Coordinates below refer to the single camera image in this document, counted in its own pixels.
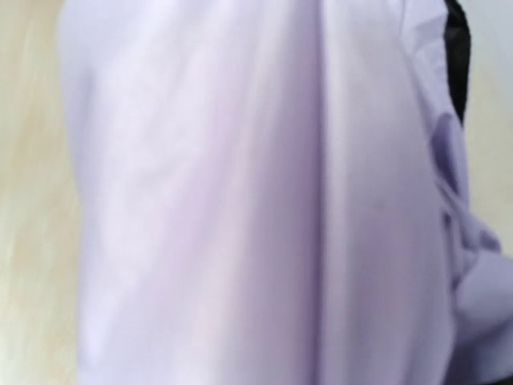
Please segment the lilac folding umbrella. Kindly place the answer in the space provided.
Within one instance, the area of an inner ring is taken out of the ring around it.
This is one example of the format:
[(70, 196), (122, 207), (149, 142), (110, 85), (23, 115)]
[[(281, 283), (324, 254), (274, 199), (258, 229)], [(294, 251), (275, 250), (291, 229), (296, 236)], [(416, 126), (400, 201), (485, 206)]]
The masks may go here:
[(81, 384), (490, 384), (443, 1), (66, 1)]

